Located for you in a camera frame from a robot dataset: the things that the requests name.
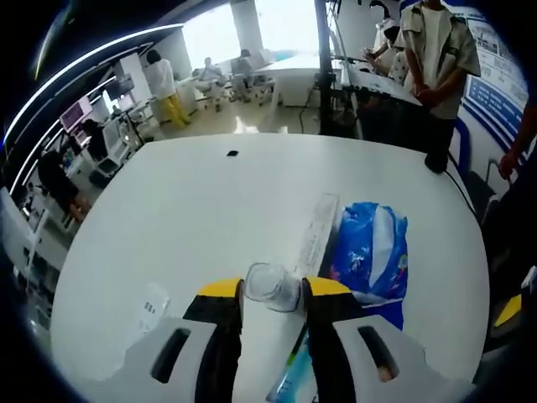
yellow pants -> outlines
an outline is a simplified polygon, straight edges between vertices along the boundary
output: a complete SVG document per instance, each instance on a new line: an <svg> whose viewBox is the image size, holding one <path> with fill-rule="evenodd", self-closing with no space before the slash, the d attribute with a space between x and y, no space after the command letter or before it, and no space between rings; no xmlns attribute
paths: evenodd
<svg viewBox="0 0 537 403"><path fill-rule="evenodd" d="M177 94L161 99L160 105L166 118L171 120L178 128L183 128L185 125L190 124L190 118L183 110Z"/></svg>

window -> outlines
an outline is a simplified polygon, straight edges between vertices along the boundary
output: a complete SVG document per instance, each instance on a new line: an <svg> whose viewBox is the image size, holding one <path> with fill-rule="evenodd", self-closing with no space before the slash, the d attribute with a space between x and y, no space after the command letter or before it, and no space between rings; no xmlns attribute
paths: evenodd
<svg viewBox="0 0 537 403"><path fill-rule="evenodd" d="M256 0L255 4L266 49L319 51L315 0Z"/></svg>
<svg viewBox="0 0 537 403"><path fill-rule="evenodd" d="M238 57L241 53L229 4L187 21L183 35L193 69L203 67L207 56L211 57L213 63L220 63Z"/></svg>

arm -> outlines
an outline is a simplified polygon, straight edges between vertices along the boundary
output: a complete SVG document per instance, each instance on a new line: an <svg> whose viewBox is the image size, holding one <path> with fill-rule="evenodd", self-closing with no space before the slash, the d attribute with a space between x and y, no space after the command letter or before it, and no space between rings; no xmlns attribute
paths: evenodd
<svg viewBox="0 0 537 403"><path fill-rule="evenodd" d="M456 91L461 89L461 86L464 85L466 76L466 70L461 67L456 67L441 86L435 90L428 89L419 92L417 97L426 107L437 107Z"/></svg>
<svg viewBox="0 0 537 403"><path fill-rule="evenodd" d="M537 106L526 105L522 122L520 123L519 134L514 140L511 150L520 156L531 144L537 134Z"/></svg>
<svg viewBox="0 0 537 403"><path fill-rule="evenodd" d="M377 59L380 55L382 55L386 50L388 50L388 42L384 42L384 44L376 51L371 54L371 56L374 59Z"/></svg>
<svg viewBox="0 0 537 403"><path fill-rule="evenodd" d="M380 63L378 63L376 60L371 60L370 61L371 65L373 66L373 68L381 75L381 76L384 76L384 77L387 77L388 74L389 74L389 71L391 69L391 66L385 66L385 65L381 65Z"/></svg>
<svg viewBox="0 0 537 403"><path fill-rule="evenodd" d="M464 80L466 79L467 72L461 67L457 67L451 74L447 77L444 83L436 89L440 101L444 101L453 95L456 91L461 89L461 86L464 85Z"/></svg>
<svg viewBox="0 0 537 403"><path fill-rule="evenodd" d="M404 50L406 54L406 60L409 63L409 69L414 78L414 91L416 95L423 90L427 89L427 86L423 82L423 72L421 71L420 63L418 62L418 57L413 50L406 48Z"/></svg>
<svg viewBox="0 0 537 403"><path fill-rule="evenodd" d="M519 134L514 140L513 146L500 162L500 175L508 179L513 174L514 167L519 163L520 155L529 147L537 134L537 106L526 105Z"/></svg>

man in white shirt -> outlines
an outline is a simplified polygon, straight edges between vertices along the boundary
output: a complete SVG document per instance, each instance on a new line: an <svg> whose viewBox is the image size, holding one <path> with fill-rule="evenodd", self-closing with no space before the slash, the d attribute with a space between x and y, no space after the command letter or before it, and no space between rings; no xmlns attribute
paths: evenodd
<svg viewBox="0 0 537 403"><path fill-rule="evenodd" d="M366 59L369 64L375 69L375 72L380 76L387 77L392 69L392 65L395 61L395 56L401 51L395 46L395 40L399 35L399 27L391 27L384 31L384 37L388 41L388 50L382 53L377 59L374 59L371 55L367 55Z"/></svg>
<svg viewBox="0 0 537 403"><path fill-rule="evenodd" d="M388 28L396 26L397 24L390 16L389 10L383 2L380 2L379 0L372 0L369 4L369 8L371 8L371 13L374 20L380 21L377 24L377 34L375 36L373 52L370 54L374 59L377 59L386 50L388 50L388 42L384 36L384 31Z"/></svg>
<svg viewBox="0 0 537 403"><path fill-rule="evenodd" d="M159 100L163 113L178 128L190 124L190 118L183 110L175 90L174 72L169 60L160 57L156 50L150 50L146 59L149 67L145 75L149 88Z"/></svg>
<svg viewBox="0 0 537 403"><path fill-rule="evenodd" d="M196 88L203 92L206 97L210 97L215 103L217 112L220 112L220 100L223 95L223 87L226 84L226 78L222 74L222 70L212 64L210 57L205 58L205 67L201 70L198 76Z"/></svg>
<svg viewBox="0 0 537 403"><path fill-rule="evenodd" d="M425 151L425 163L436 173L447 167L467 75L481 75L470 29L440 0L424 0L401 14L401 33L395 43L404 48L409 74L404 86L429 109L414 128L416 149Z"/></svg>

seated person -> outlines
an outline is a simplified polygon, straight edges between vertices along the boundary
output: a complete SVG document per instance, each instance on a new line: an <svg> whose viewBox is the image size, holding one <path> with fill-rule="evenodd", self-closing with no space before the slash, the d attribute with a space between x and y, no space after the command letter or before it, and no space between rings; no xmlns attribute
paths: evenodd
<svg viewBox="0 0 537 403"><path fill-rule="evenodd" d="M240 57L232 60L232 85L234 91L232 101L240 99L245 103L250 102L246 88L247 83L252 80L253 69L248 60L250 56L250 51L243 49Z"/></svg>
<svg viewBox="0 0 537 403"><path fill-rule="evenodd" d="M49 191L64 212L80 223L90 211L90 203L81 196L78 187L67 177L57 151L50 151L39 159L37 172L41 185Z"/></svg>
<svg viewBox="0 0 537 403"><path fill-rule="evenodd" d="M82 122L82 130L88 137L91 137L87 150L95 161L104 160L108 156L107 146L104 143L102 127L93 119Z"/></svg>
<svg viewBox="0 0 537 403"><path fill-rule="evenodd" d="M226 84L226 78L222 74L220 67L216 67L212 64L210 57L205 58L205 67L198 75L198 81L196 88L203 92L206 97L211 97L216 106L216 111L220 112L222 107L220 106L220 100L223 95L223 87Z"/></svg>
<svg viewBox="0 0 537 403"><path fill-rule="evenodd" d="M384 30L384 37L388 48L379 57L375 58L373 54L366 55L369 64L375 69L375 72L380 76L387 77L392 65L394 64L395 56L402 51L394 46L395 40L399 35L399 27L391 27Z"/></svg>

